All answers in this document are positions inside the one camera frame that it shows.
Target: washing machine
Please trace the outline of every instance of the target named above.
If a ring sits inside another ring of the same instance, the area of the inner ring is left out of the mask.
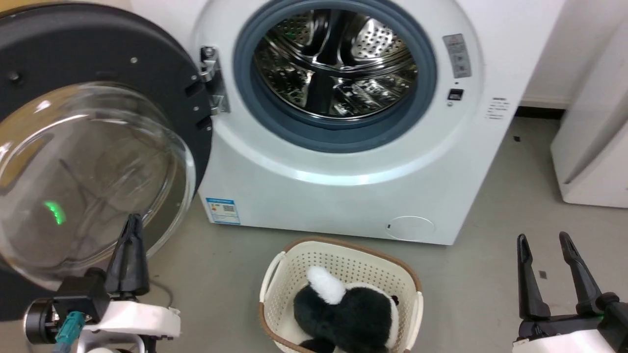
[[[115,4],[0,14],[15,313],[129,213],[154,254],[195,193],[215,223],[452,244],[563,1]]]

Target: stuffed animal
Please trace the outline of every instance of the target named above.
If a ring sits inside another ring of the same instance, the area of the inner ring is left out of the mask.
[[[368,283],[345,285],[325,268],[307,271],[308,285],[294,301],[295,319],[312,336],[300,345],[317,353],[386,353],[397,341],[396,296]]]

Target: perforated basket wall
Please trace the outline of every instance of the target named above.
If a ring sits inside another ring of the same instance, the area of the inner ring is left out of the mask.
[[[298,344],[307,336],[294,319],[293,300],[307,284],[310,266],[323,266],[344,283],[365,282],[399,298],[399,337],[391,352],[409,352],[423,315],[421,284],[402,261],[377,251],[326,238],[292,243],[271,263],[260,293],[260,319],[284,352],[310,352]]]

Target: sticker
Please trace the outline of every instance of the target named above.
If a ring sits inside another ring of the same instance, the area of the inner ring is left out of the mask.
[[[487,119],[501,120],[508,117],[508,109],[510,109],[510,103],[508,103],[506,98],[493,97],[493,99],[490,100],[489,108],[486,110],[484,117]]]
[[[237,215],[236,203],[233,200],[224,198],[205,198],[209,206],[209,213],[214,223],[220,224],[240,224],[240,217]]]
[[[465,38],[461,34],[444,36],[443,41],[452,61],[453,78],[471,77],[471,62]]]

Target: white fur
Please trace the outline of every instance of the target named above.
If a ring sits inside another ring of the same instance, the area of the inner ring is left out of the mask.
[[[307,277],[314,291],[328,304],[339,304],[347,292],[345,285],[323,267],[310,267]]]
[[[388,294],[386,294],[385,291],[382,291],[378,287],[374,285],[370,285],[368,283],[363,283],[363,282],[349,283],[347,285],[347,290],[351,288],[369,288],[378,293],[382,293],[383,295],[386,296],[386,298],[388,298],[388,300],[391,303],[391,329],[390,329],[390,332],[388,333],[388,340],[386,341],[386,348],[392,349],[394,344],[397,342],[397,336],[399,335],[399,311],[397,310],[397,305],[395,304],[393,298],[389,296]]]

